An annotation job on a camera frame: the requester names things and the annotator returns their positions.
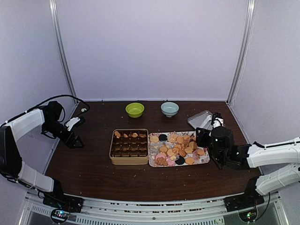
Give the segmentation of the metal serving tongs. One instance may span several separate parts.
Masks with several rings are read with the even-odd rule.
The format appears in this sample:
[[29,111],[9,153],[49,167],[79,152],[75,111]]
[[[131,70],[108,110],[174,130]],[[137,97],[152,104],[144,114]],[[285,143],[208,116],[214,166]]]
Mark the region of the metal serving tongs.
[[191,134],[188,135],[184,135],[184,146],[187,147],[189,145],[190,142],[195,142],[196,137],[195,137],[195,132],[192,132]]

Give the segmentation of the brown flower cookie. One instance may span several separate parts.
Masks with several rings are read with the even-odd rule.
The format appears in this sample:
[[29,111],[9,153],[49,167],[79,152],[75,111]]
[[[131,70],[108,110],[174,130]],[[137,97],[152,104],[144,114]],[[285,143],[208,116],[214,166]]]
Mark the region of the brown flower cookie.
[[120,137],[121,137],[121,134],[119,133],[119,131],[114,131],[114,135],[115,135],[117,138],[120,138]]

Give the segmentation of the gold cookie tin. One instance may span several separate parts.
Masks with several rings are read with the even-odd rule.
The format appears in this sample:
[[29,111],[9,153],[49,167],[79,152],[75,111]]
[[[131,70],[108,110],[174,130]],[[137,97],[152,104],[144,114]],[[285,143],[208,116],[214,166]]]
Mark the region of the gold cookie tin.
[[[114,135],[119,131],[120,138]],[[116,129],[112,133],[109,157],[114,165],[146,165],[149,162],[148,130]]]

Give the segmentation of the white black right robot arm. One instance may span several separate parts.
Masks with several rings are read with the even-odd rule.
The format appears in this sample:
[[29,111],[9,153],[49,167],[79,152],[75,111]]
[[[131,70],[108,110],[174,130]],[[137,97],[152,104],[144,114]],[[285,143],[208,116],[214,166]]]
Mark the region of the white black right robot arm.
[[249,179],[243,194],[226,197],[228,212],[255,207],[264,203],[264,196],[300,180],[300,139],[273,144],[235,145],[233,132],[225,127],[212,130],[196,128],[196,143],[208,150],[210,158],[221,170],[248,170],[263,165],[286,166],[267,175]]

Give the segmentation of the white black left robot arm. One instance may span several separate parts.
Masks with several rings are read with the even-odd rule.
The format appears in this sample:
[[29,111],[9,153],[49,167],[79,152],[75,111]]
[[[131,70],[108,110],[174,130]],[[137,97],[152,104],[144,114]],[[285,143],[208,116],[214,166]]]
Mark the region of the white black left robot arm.
[[[66,120],[66,112],[59,98],[72,98],[84,105],[74,117]],[[0,173],[10,182],[34,188],[45,194],[57,208],[67,204],[61,183],[34,167],[38,148],[46,146],[42,140],[58,140],[70,149],[83,148],[80,136],[73,130],[85,123],[89,104],[69,94],[50,97],[10,118],[0,126]]]

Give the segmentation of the floral cookie tray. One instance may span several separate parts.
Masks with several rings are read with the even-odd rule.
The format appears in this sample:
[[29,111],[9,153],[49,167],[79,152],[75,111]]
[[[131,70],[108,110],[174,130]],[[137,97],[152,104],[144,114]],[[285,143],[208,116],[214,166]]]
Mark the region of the floral cookie tray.
[[[206,148],[198,147],[195,142],[190,142],[184,146],[184,135],[191,134],[193,131],[184,132],[165,132],[151,133],[148,135],[149,165],[152,167],[173,167],[186,165],[201,165],[210,162],[210,157]],[[159,142],[150,141],[152,136],[157,136]],[[165,159],[159,158],[155,161],[158,153],[165,155]],[[185,163],[177,165],[175,160],[184,157]]]

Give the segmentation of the black sandwich cookie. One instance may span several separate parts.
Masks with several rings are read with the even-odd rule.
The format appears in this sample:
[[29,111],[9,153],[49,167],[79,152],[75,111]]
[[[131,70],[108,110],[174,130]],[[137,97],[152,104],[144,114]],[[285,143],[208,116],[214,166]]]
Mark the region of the black sandwich cookie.
[[185,163],[184,157],[181,157],[181,156],[180,156],[178,159],[175,160],[175,163],[176,163],[177,165],[183,165],[183,164]]

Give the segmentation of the light blue striped bowl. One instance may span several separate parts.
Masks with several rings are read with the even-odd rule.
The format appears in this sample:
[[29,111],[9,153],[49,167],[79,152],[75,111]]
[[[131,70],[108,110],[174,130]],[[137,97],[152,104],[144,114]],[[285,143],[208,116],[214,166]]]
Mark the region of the light blue striped bowl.
[[169,102],[169,101],[164,102],[160,108],[161,108],[162,113],[168,118],[176,115],[180,109],[176,103]]

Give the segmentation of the pink round cookie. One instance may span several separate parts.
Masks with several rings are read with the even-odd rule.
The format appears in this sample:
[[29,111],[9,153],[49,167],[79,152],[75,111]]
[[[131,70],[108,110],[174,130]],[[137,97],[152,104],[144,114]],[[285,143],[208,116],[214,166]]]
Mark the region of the pink round cookie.
[[165,155],[162,154],[162,153],[158,153],[158,154],[155,156],[155,161],[158,161],[159,158],[165,159]]

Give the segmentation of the round patterned biscuit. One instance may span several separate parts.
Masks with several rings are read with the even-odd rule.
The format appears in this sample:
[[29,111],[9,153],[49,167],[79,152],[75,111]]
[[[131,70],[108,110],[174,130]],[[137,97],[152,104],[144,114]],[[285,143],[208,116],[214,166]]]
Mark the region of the round patterned biscuit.
[[158,143],[158,142],[159,142],[159,138],[158,138],[157,136],[152,136],[152,137],[150,138],[150,141],[151,141],[152,143]]

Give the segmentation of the green bowl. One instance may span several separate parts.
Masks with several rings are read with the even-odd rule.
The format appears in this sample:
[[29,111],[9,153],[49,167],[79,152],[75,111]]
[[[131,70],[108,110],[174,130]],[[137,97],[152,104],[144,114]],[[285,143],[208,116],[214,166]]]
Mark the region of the green bowl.
[[129,117],[138,118],[143,115],[144,105],[141,103],[130,103],[126,106],[125,110]]

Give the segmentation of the aluminium front rail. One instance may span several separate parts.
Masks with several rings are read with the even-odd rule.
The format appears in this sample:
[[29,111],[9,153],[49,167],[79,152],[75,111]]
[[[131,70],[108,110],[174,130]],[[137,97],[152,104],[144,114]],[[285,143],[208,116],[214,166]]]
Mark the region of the aluminium front rail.
[[43,204],[42,195],[29,190],[21,206],[18,225],[289,225],[278,193],[250,208],[229,211],[224,197],[197,200],[131,202],[83,198],[80,213],[65,213],[62,219],[51,215],[53,207]]

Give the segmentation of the aluminium corner post left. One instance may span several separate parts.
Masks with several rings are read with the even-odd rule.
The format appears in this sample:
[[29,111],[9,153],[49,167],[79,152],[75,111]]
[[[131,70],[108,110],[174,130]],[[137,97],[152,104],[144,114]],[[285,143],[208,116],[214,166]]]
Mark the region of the aluminium corner post left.
[[51,12],[54,32],[56,35],[56,40],[57,40],[57,45],[58,45],[58,50],[59,50],[59,55],[60,55],[60,61],[62,64],[64,76],[65,76],[70,94],[72,96],[76,97],[76,92],[75,92],[74,84],[73,84],[71,74],[69,71],[69,66],[68,66],[66,53],[65,53],[65,49],[64,49],[64,45],[63,45],[58,11],[57,11],[57,2],[55,0],[49,0],[49,6],[50,6],[50,12]]

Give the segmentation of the aluminium corner post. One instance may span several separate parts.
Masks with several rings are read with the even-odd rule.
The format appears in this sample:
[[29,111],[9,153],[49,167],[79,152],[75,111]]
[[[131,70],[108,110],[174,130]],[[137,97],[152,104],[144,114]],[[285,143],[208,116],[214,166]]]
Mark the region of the aluminium corner post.
[[240,53],[238,56],[238,61],[236,64],[236,69],[233,77],[233,81],[231,84],[230,92],[227,99],[227,104],[230,107],[233,107],[234,100],[237,96],[237,92],[240,86],[242,73],[244,70],[244,66],[246,63],[246,54],[250,45],[251,34],[253,30],[253,21],[255,17],[255,7],[256,7],[256,0],[249,0],[247,5],[247,14],[245,19],[245,26],[244,32],[240,47]]
[[58,11],[57,11],[57,2],[55,0],[49,0],[49,6],[50,6],[50,12],[51,12],[54,32],[56,35],[56,40],[57,40],[57,45],[58,45],[58,50],[59,50],[59,55],[60,55],[60,61],[62,64],[64,76],[65,76],[70,94],[72,96],[76,97],[76,92],[75,92],[74,84],[73,84],[71,74],[69,71],[69,66],[68,66],[66,53],[65,53],[65,49],[64,49],[64,45],[63,45]]

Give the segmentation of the aluminium corner post right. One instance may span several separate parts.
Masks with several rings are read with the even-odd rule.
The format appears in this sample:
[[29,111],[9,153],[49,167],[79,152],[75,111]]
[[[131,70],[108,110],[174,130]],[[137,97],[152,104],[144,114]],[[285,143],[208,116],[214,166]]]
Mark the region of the aluminium corner post right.
[[242,73],[244,70],[244,66],[246,63],[246,54],[250,45],[251,34],[253,30],[253,21],[255,17],[255,7],[256,7],[256,0],[249,0],[247,5],[247,14],[245,19],[245,26],[244,32],[240,47],[240,53],[238,56],[238,61],[236,64],[236,69],[233,77],[233,81],[231,84],[230,92],[227,99],[227,104],[230,107],[233,107],[234,100],[237,96],[237,92],[240,86]]

